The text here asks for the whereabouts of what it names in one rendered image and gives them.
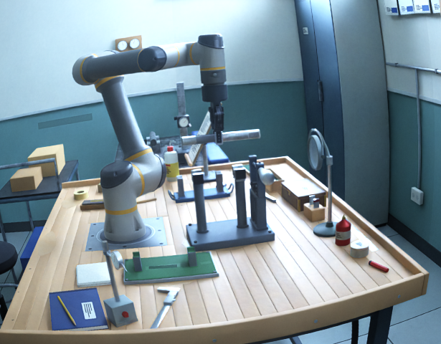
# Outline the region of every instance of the green wall panel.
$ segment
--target green wall panel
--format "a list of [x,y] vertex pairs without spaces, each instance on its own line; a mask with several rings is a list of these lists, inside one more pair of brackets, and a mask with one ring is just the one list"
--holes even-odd
[[441,251],[441,105],[421,102],[424,204],[410,200],[417,186],[416,98],[389,92],[391,187],[389,213]]
[[[306,158],[306,113],[303,82],[273,82],[229,86],[224,102],[225,130],[259,128],[262,138],[225,143],[224,152],[231,161],[246,160],[249,154],[259,158],[290,156],[304,168]],[[161,137],[178,135],[175,92],[130,98],[143,136],[155,131]],[[201,90],[186,91],[187,113],[192,130],[198,130],[208,104]],[[93,120],[39,129],[39,122],[92,114]],[[0,165],[27,160],[37,147],[63,143],[66,160],[80,162],[80,178],[98,178],[100,170],[112,163],[118,144],[104,104],[97,103],[31,115],[0,122]],[[0,188],[16,169],[0,171]],[[31,202],[34,220],[49,216],[54,200]],[[25,204],[1,205],[4,223],[28,221]]]

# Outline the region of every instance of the wooden tabletop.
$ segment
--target wooden tabletop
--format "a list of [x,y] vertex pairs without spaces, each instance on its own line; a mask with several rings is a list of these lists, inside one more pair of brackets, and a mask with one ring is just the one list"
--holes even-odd
[[[287,184],[311,178],[326,187],[288,157],[261,160]],[[225,183],[234,183],[232,163],[210,166],[221,170]],[[186,190],[192,190],[190,168],[181,170]],[[250,216],[246,180],[247,213]],[[377,247],[368,257],[353,259],[348,247],[338,247],[334,238],[320,238],[303,212],[297,212],[279,193],[267,201],[267,222],[275,241],[212,251],[219,277],[157,285],[124,285],[123,270],[115,270],[120,294],[135,305],[138,322],[110,330],[90,332],[52,331],[49,292],[78,289],[78,264],[104,262],[102,251],[85,252],[91,223],[104,222],[105,211],[81,211],[81,201],[73,193],[89,190],[97,194],[99,179],[73,181],[62,185],[26,271],[19,283],[4,324],[0,344],[10,343],[252,343],[316,330],[361,317],[426,293],[429,273],[387,239],[349,205],[333,195],[333,220],[343,214]],[[156,201],[139,204],[143,218],[163,217],[168,245],[138,249],[141,257],[186,254],[185,226],[196,223],[194,202],[176,204],[168,190],[177,191],[176,182],[147,197]],[[206,201],[207,221],[236,219],[235,194]],[[356,233],[351,231],[351,239]],[[130,259],[136,249],[120,250]],[[368,265],[374,260],[389,268],[383,273]],[[150,330],[163,306],[161,285],[181,288],[173,307],[159,329]],[[113,296],[112,287],[98,287],[103,301]]]

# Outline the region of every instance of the red marker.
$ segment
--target red marker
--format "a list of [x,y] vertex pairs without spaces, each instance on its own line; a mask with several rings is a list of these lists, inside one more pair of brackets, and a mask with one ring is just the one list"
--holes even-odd
[[376,267],[377,269],[380,269],[381,271],[384,271],[384,272],[388,272],[389,271],[388,267],[385,267],[385,266],[383,266],[381,264],[375,263],[373,260],[371,260],[369,262],[369,265],[371,265],[372,267]]

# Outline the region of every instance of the wall socket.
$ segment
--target wall socket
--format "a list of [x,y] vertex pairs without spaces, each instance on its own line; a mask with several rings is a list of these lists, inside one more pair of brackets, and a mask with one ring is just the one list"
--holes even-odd
[[412,201],[415,202],[418,206],[421,206],[424,202],[424,192],[419,190],[418,188],[412,188]]

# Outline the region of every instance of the cabinet door handle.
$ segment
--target cabinet door handle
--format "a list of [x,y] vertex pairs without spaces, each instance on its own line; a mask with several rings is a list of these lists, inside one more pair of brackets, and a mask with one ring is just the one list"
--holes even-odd
[[319,91],[319,101],[323,102],[323,89],[322,89],[322,82],[318,80],[318,91]]

